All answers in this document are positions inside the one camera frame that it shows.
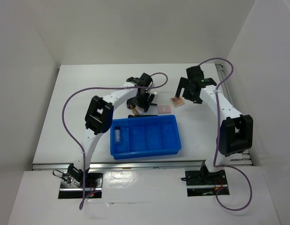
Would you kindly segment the thin black makeup brush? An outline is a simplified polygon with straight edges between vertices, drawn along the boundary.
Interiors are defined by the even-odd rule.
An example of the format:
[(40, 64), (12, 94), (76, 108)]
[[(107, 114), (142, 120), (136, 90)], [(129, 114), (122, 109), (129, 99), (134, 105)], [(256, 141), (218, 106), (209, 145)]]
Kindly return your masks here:
[(128, 118), (141, 118), (141, 117), (153, 117), (158, 116), (155, 114), (142, 114), (142, 115), (128, 115)]

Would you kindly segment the clear bottle black cap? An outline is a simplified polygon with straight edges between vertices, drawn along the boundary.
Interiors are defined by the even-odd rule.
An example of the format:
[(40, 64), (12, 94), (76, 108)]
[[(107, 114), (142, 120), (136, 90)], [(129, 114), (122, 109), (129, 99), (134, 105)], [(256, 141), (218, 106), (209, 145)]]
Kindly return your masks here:
[(119, 126), (116, 126), (114, 129), (114, 141), (115, 143), (121, 142), (121, 129)]

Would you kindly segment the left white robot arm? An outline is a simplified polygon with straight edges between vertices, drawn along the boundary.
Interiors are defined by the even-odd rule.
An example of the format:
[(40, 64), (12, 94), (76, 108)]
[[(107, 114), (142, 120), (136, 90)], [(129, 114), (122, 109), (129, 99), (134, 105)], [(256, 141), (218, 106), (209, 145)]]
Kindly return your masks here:
[(82, 187), (87, 183), (91, 158), (99, 139), (111, 128), (114, 110), (124, 102), (128, 102), (129, 106), (138, 106), (147, 112), (154, 99), (154, 95), (149, 91), (152, 88), (152, 76), (143, 73), (139, 78), (128, 78), (124, 85), (119, 88), (111, 88), (113, 92), (108, 95), (103, 97), (94, 96), (84, 118), (86, 130), (81, 143), (70, 133), (66, 126), (65, 110), (67, 104), (75, 95), (83, 91), (94, 90), (95, 87), (76, 91), (66, 100), (62, 109), (62, 123), (66, 132), (79, 145), (82, 152), (81, 158), (70, 163), (67, 170), (67, 174), (75, 186)]

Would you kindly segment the small gold kabuki brush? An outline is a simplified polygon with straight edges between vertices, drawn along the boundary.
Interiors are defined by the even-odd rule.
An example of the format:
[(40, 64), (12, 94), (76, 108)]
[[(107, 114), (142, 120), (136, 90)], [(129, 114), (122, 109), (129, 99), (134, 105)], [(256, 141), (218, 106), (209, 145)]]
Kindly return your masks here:
[(140, 115), (139, 111), (135, 108), (134, 105), (127, 105), (127, 108), (132, 111), (133, 115)]

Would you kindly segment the pink square compact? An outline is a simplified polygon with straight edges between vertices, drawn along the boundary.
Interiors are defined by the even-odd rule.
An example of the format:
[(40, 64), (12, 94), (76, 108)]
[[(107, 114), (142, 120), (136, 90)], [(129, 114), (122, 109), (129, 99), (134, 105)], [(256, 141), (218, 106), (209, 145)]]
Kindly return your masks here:
[(170, 105), (159, 105), (157, 107), (157, 109), (158, 109), (158, 114), (171, 113), (171, 107), (170, 107)]

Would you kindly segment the clear eyeshadow swatch card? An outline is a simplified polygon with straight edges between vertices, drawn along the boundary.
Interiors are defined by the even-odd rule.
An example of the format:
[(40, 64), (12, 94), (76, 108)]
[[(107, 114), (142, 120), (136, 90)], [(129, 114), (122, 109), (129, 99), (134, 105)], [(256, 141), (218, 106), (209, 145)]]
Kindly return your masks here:
[(155, 90), (149, 90), (150, 97), (153, 96), (152, 102), (157, 103), (158, 100), (158, 92)]

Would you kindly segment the large black powder brush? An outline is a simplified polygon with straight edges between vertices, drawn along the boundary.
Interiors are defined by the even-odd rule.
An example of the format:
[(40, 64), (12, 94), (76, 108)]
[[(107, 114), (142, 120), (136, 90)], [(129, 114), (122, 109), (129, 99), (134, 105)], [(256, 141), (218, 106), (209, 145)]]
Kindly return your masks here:
[[(128, 99), (128, 100), (126, 101), (126, 106), (127, 106), (128, 109), (131, 109), (132, 107), (135, 107), (135, 106), (133, 106), (133, 100), (134, 100), (134, 99), (135, 99), (135, 98), (130, 98), (130, 99)], [(157, 106), (157, 103), (151, 102), (151, 105), (153, 105), (153, 106)]]

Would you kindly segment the blue plastic divided tray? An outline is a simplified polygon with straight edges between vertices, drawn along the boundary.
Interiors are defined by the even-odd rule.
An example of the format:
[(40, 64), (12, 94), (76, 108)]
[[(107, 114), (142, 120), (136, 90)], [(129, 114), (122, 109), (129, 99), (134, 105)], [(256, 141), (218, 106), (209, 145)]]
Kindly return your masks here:
[[(121, 142), (115, 143), (114, 129), (121, 129)], [(181, 140), (174, 115), (113, 120), (110, 128), (110, 154), (115, 160), (176, 155)]]

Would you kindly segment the brown eyeshadow palette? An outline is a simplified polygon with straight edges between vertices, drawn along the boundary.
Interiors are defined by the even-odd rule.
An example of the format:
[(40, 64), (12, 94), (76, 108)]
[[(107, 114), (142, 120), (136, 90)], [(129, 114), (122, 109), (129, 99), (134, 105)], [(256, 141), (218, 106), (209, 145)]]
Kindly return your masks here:
[(180, 97), (172, 97), (170, 101), (174, 107), (182, 106), (185, 104), (185, 102)]

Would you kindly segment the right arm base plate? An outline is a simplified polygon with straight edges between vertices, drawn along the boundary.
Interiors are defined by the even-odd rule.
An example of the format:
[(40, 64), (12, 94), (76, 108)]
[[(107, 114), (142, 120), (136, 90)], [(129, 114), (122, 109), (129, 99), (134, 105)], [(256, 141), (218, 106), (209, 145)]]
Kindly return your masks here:
[(216, 172), (216, 175), (204, 177), (201, 171), (185, 171), (181, 178), (187, 186), (187, 196), (213, 196), (230, 195), (226, 173), (224, 170)]

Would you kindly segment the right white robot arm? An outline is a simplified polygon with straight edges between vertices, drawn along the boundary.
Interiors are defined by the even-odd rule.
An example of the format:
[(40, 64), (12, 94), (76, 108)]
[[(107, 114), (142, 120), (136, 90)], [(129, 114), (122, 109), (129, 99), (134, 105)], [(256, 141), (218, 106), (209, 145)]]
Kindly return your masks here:
[(175, 96), (195, 104), (206, 103), (217, 117), (216, 151), (200, 168), (199, 178), (211, 184), (223, 175), (224, 166), (235, 155), (252, 147), (253, 118), (238, 111), (223, 95), (212, 78), (205, 78), (200, 66), (186, 69), (180, 78)]

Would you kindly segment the front aluminium rail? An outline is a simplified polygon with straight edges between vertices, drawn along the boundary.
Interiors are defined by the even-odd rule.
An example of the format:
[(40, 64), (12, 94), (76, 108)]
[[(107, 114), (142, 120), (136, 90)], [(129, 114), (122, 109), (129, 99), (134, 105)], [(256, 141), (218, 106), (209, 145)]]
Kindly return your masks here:
[[(91, 170), (108, 170), (108, 169), (158, 169), (158, 168), (187, 168), (201, 167), (203, 161), (158, 161), (158, 162), (136, 162), (136, 163), (93, 163), (90, 165)], [(69, 164), (34, 164), (33, 171), (42, 170), (67, 170)]]

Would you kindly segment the aluminium rail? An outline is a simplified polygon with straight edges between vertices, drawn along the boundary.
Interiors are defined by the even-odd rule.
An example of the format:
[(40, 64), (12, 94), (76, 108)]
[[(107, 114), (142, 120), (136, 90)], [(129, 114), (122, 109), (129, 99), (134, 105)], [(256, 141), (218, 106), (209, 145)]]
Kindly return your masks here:
[[(108, 169), (158, 169), (158, 168), (187, 168), (201, 167), (203, 161), (158, 161), (158, 162), (136, 162), (136, 163), (93, 163), (90, 165), (91, 170), (108, 170)], [(67, 170), (69, 164), (34, 164), (33, 171), (42, 170)]]
[(224, 167), (233, 157), (252, 147), (253, 118), (239, 112), (219, 91), (221, 81), (215, 89), (217, 110), (217, 142), (213, 166)]

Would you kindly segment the right side aluminium rail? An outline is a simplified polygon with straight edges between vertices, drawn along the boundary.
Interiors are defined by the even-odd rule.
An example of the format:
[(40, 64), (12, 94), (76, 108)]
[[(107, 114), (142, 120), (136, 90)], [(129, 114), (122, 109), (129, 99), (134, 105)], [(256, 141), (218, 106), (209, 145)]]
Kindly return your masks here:
[(233, 157), (252, 147), (253, 118), (239, 112), (219, 91), (221, 81), (215, 89), (217, 110), (217, 142), (213, 166), (224, 167)]

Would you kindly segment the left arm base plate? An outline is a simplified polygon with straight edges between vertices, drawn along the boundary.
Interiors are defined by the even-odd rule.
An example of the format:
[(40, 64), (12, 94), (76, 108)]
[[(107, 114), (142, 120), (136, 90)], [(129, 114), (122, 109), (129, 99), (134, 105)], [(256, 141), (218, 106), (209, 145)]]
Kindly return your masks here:
[[(83, 182), (77, 182), (71, 178), (65, 171), (54, 169), (53, 176), (59, 178), (60, 188), (58, 199), (82, 199)], [(85, 196), (88, 199), (99, 199), (102, 197), (103, 173), (92, 172), (86, 174)]]

